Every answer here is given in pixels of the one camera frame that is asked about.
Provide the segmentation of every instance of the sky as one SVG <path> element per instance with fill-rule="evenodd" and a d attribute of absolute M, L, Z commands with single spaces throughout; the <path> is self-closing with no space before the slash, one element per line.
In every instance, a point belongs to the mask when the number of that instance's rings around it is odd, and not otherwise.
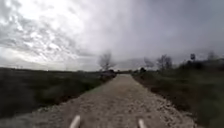
<path fill-rule="evenodd" d="M 223 0 L 1 0 L 0 66 L 99 70 L 107 51 L 118 69 L 163 54 L 223 57 L 223 23 Z"/>

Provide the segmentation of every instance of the gray cloud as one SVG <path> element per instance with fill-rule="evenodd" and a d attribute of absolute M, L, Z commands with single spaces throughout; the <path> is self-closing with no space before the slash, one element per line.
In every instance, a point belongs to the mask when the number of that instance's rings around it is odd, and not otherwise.
<path fill-rule="evenodd" d="M 1 52 L 10 49 L 24 56 L 8 57 L 7 63 L 19 59 L 20 65 L 94 70 L 107 50 L 118 62 L 145 56 L 155 60 L 162 54 L 180 62 L 192 52 L 203 58 L 210 50 L 224 54 L 222 0 L 65 0 L 61 6 L 39 0 L 34 5 L 45 12 L 38 11 L 34 19 L 20 10 L 25 2 L 7 6 L 8 1 L 0 2 Z"/>

